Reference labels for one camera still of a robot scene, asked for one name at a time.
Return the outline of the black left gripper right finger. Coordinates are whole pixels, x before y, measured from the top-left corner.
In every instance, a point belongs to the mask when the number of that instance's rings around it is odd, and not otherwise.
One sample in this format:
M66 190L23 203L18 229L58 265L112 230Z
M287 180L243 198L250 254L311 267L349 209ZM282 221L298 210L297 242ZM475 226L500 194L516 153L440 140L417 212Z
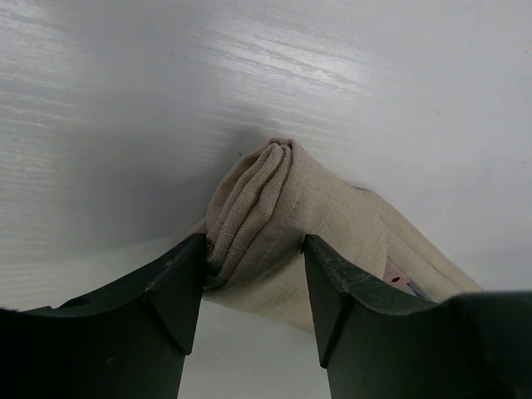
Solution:
M442 303L303 242L320 365L334 398L528 398L531 295L468 293Z

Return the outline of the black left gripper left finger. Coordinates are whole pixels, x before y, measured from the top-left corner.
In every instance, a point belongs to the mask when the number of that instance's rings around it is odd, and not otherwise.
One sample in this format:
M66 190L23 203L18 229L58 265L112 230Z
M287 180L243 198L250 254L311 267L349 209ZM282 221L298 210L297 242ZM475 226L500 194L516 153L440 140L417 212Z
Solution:
M175 398L200 310L206 238L60 307L1 311L4 398Z

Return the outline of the pink handled knife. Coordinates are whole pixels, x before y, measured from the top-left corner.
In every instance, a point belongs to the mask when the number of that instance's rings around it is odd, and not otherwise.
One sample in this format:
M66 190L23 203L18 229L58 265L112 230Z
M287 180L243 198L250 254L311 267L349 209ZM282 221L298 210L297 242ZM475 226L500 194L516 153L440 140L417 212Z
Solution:
M433 302L433 299L431 299L421 287L404 273L390 258L387 258L382 280L404 293Z

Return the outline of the beige cloth napkin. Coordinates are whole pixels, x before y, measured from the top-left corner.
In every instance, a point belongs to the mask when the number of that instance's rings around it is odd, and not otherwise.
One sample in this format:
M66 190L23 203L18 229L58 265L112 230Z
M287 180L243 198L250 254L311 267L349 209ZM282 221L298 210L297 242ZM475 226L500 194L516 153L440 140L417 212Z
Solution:
M294 140L240 159L195 231L208 244L206 300L306 333L313 317L300 249L309 234L378 278L397 271L437 302L480 290L380 195L343 182Z

